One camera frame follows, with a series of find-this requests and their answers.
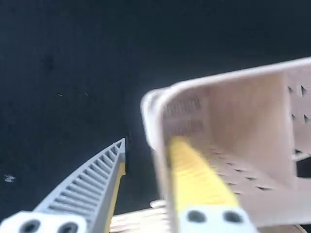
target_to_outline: gray plastic part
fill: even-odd
[[[125,138],[76,169],[34,211],[83,216],[89,232],[103,232],[121,163],[125,163]]]

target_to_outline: triangular hole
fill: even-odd
[[[290,87],[288,87],[288,91],[289,91],[290,94],[294,92],[294,90],[291,89]]]
[[[305,120],[305,124],[307,124],[308,122],[309,122],[309,117],[307,117],[306,115],[303,115],[303,118],[304,118],[304,120]]]
[[[301,95],[304,96],[307,93],[307,90],[303,86],[300,87],[301,87]]]
[[[118,148],[120,148],[120,147],[121,147],[121,144],[122,144],[122,142],[118,142],[118,143],[116,144],[116,146],[117,146]]]
[[[248,179],[249,181],[254,181],[254,180],[257,180],[256,178],[254,177],[246,177],[246,179]]]
[[[257,187],[256,188],[259,188],[260,190],[262,191],[269,191],[269,190],[272,190],[271,188],[265,188],[265,187]]]
[[[297,150],[297,149],[295,149],[295,154],[301,154],[302,153],[302,151],[301,150]]]

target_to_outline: white plastic basket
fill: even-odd
[[[210,155],[211,166],[231,184],[256,226],[310,223],[311,182],[296,176],[293,152],[294,148],[305,151],[305,157],[311,152],[311,129],[304,117],[311,118],[311,107],[302,96],[293,98],[299,95],[298,80],[309,90],[308,67],[311,59],[300,59],[147,93],[141,102],[144,128],[168,204],[172,192],[166,142],[173,135],[187,135],[193,146]],[[304,97],[311,100],[306,92]],[[167,208],[172,213],[173,206]]]

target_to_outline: screw hole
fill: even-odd
[[[68,222],[59,228],[58,233],[76,233],[77,231],[78,231],[77,224],[73,222]]]
[[[233,211],[226,211],[224,213],[224,219],[227,222],[232,222],[232,223],[242,223],[243,218],[238,214]]]
[[[202,223],[202,222],[206,222],[207,219],[204,213],[197,211],[197,210],[191,210],[188,213],[188,221]]]
[[[38,220],[30,220],[26,222],[20,229],[20,233],[34,233],[39,229],[40,222]]]

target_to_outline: black surface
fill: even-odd
[[[142,95],[311,55],[310,22],[307,0],[0,0],[0,218],[33,209],[126,135],[116,213],[148,207]]]

